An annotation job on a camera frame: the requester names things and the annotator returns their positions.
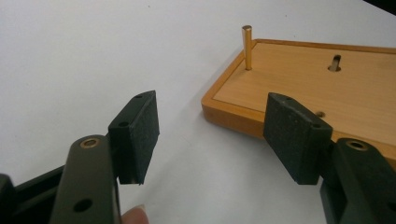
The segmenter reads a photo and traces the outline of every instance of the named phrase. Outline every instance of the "white surface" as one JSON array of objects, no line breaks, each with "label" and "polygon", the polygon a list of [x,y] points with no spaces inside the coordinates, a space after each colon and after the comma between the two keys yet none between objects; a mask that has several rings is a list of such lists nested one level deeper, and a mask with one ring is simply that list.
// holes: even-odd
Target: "white surface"
[{"label": "white surface", "polygon": [[18,185],[105,134],[156,90],[161,135],[121,209],[151,223],[325,223],[318,186],[295,184],[265,142],[205,121],[200,100],[254,38],[396,47],[396,17],[358,0],[0,1],[0,172]]}]

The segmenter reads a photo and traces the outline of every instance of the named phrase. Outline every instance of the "finger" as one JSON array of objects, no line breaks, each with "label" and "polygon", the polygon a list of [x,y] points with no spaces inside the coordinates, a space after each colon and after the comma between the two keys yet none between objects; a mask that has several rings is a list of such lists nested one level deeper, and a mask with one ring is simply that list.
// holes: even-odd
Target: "finger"
[{"label": "finger", "polygon": [[138,205],[122,216],[122,224],[149,224],[145,205]]}]

